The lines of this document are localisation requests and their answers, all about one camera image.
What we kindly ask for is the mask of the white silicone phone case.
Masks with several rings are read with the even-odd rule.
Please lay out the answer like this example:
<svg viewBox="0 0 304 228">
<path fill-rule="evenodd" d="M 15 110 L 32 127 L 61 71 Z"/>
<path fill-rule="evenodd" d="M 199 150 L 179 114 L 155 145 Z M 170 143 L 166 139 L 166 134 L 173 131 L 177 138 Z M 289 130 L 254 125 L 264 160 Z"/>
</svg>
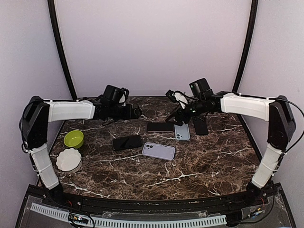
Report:
<svg viewBox="0 0 304 228">
<path fill-rule="evenodd" d="M 175 148 L 167 145 L 146 142 L 143 146 L 142 154 L 144 156 L 171 161 L 175 156 Z"/>
</svg>

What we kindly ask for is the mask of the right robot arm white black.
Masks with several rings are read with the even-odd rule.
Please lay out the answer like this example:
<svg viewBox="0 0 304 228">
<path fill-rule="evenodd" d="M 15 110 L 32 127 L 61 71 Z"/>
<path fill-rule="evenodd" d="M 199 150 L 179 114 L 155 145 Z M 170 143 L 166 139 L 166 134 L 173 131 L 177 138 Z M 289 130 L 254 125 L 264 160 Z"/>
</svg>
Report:
<svg viewBox="0 0 304 228">
<path fill-rule="evenodd" d="M 179 90 L 166 92 L 166 97 L 177 104 L 166 121 L 173 120 L 176 125 L 181 126 L 202 114 L 223 113 L 265 123 L 266 148 L 250 180 L 253 188 L 242 196 L 245 205 L 253 206 L 261 198 L 259 190 L 278 171 L 283 157 L 291 148 L 289 144 L 296 130 L 291 102 L 283 95 L 260 97 L 230 91 L 214 93 L 204 78 L 190 83 L 190 89 L 192 96 Z"/>
</svg>

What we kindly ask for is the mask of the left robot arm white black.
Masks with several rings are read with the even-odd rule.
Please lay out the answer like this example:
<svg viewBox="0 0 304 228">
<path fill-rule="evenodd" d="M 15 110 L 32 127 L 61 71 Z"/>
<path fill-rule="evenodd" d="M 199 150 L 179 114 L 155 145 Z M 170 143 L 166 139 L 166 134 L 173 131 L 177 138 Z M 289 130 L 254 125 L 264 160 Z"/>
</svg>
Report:
<svg viewBox="0 0 304 228">
<path fill-rule="evenodd" d="M 139 119 L 142 110 L 127 103 L 129 90 L 107 85 L 98 97 L 81 97 L 75 100 L 51 100 L 33 96 L 23 110 L 19 121 L 21 149 L 28 154 L 35 173 L 47 190 L 48 199 L 57 207 L 67 203 L 67 196 L 58 188 L 61 183 L 54 171 L 48 147 L 48 126 L 60 122 L 60 128 L 68 120 L 119 120 Z"/>
</svg>

